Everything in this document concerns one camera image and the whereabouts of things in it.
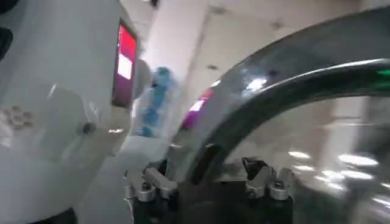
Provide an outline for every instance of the screw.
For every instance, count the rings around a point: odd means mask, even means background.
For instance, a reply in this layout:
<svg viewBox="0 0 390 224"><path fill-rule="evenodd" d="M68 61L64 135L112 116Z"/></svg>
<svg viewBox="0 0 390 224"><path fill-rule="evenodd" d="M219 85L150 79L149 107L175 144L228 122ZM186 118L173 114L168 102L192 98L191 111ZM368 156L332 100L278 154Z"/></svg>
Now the screw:
<svg viewBox="0 0 390 224"><path fill-rule="evenodd" d="M256 193L253 190L250 190L248 192L248 197L249 197L249 199L255 199L256 198Z"/></svg>
<svg viewBox="0 0 390 224"><path fill-rule="evenodd" d="M284 189L285 188L285 184L283 183L283 181L281 180L277 180L274 182L274 186L275 188L277 189Z"/></svg>
<svg viewBox="0 0 390 224"><path fill-rule="evenodd" d="M85 135L89 135L89 134L92 134L94 133L96 129L96 126L94 123L92 122L87 122L84 124L84 126L82 127L82 132L85 134Z"/></svg>
<svg viewBox="0 0 390 224"><path fill-rule="evenodd" d="M147 182L143 182L142 183L142 191L148 191L148 190L151 189L151 187L152 186L149 183L147 183Z"/></svg>

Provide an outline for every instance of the red screen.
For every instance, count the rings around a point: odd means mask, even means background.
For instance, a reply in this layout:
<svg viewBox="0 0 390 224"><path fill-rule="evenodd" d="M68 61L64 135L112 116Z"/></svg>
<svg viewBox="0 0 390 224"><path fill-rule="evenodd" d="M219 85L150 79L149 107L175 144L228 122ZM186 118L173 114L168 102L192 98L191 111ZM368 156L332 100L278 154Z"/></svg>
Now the red screen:
<svg viewBox="0 0 390 224"><path fill-rule="evenodd" d="M119 25L113 101L118 107L128 107L132 100L134 64L137 41L126 26Z"/></svg>

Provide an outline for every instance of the white robot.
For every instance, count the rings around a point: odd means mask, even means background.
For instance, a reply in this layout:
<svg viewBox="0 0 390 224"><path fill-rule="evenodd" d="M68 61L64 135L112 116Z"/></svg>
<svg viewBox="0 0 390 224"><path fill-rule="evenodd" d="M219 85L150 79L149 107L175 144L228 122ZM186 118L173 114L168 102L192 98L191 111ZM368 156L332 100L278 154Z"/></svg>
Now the white robot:
<svg viewBox="0 0 390 224"><path fill-rule="evenodd" d="M137 59L128 24L118 1L1 1L0 223L72 215L121 145Z"/></svg>

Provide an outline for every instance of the metal bracket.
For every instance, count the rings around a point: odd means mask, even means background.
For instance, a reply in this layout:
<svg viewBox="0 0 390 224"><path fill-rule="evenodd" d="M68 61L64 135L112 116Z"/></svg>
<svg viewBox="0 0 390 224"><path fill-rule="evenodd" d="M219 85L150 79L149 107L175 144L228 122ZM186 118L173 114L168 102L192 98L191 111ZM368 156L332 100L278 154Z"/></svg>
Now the metal bracket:
<svg viewBox="0 0 390 224"><path fill-rule="evenodd" d="M157 187L160 190L161 197L164 199L169 199L170 196L177 190L177 183L167 179L154 167L145 169L144 179L148 183Z"/></svg>
<svg viewBox="0 0 390 224"><path fill-rule="evenodd" d="M129 184L125 185L125 198L137 198L139 201L147 202L155 198L155 187L147 183L141 175L130 175L127 177Z"/></svg>
<svg viewBox="0 0 390 224"><path fill-rule="evenodd" d="M269 195L275 200L286 200L293 186L294 174L290 169L283 168L277 179L269 184Z"/></svg>
<svg viewBox="0 0 390 224"><path fill-rule="evenodd" d="M246 191L251 199L260 198L265 195L268 182L273 179L274 170L270 166L264 166L257 173L253 180L247 181Z"/></svg>

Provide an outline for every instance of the curved metal arm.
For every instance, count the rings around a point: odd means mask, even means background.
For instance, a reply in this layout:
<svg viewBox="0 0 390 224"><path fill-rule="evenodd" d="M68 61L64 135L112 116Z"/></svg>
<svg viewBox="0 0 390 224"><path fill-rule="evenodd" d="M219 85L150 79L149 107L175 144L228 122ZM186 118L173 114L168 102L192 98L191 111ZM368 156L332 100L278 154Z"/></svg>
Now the curved metal arm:
<svg viewBox="0 0 390 224"><path fill-rule="evenodd" d="M301 104L332 97L390 93L390 8L336 19L256 52L221 79L185 141L188 154L172 180L212 176L254 128ZM202 158L217 145L211 161Z"/></svg>

